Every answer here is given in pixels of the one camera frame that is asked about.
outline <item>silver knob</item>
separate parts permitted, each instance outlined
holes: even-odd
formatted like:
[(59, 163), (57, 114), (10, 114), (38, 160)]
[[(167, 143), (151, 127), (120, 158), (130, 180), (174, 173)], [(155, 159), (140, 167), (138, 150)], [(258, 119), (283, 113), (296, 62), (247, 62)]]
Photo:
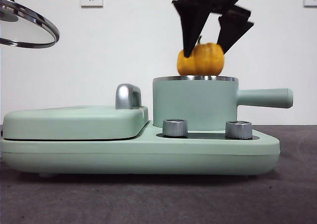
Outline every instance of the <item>silver knob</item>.
[(234, 139), (251, 139), (252, 123), (248, 121), (228, 121), (226, 123), (226, 137)]
[(167, 119), (163, 121), (163, 135), (164, 136), (187, 136), (187, 121), (180, 119)]

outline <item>pot lid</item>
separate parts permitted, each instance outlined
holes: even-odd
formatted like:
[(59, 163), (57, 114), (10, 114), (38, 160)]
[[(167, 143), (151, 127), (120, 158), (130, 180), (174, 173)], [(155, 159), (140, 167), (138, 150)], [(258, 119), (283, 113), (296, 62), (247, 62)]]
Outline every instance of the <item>pot lid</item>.
[(59, 40), (58, 29), (45, 17), (14, 0), (0, 0), (0, 43), (47, 48)]

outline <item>mint green pot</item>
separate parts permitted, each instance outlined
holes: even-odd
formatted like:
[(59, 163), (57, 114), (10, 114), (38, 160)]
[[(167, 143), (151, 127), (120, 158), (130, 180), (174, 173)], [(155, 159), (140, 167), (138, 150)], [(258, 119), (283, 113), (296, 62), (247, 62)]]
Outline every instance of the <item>mint green pot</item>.
[(154, 126), (165, 119), (185, 119), (193, 131), (224, 130), (237, 120), (239, 105), (290, 108), (290, 89), (239, 90), (237, 78), (173, 76), (153, 80)]

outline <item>pot handle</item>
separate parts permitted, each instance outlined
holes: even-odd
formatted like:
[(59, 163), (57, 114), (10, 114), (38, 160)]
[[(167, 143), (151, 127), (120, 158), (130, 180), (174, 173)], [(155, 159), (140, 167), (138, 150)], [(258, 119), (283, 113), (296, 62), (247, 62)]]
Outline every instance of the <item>pot handle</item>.
[(239, 90), (237, 105), (288, 109), (293, 106), (293, 91), (290, 89)]

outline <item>dark gray tablecloth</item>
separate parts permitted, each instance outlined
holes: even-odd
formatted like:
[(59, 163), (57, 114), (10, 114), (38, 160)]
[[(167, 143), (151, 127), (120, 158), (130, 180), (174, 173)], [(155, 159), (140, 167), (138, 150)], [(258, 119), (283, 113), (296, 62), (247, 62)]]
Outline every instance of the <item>dark gray tablecloth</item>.
[(317, 126), (255, 126), (281, 142), (259, 176), (59, 175), (1, 164), (2, 224), (317, 224)]

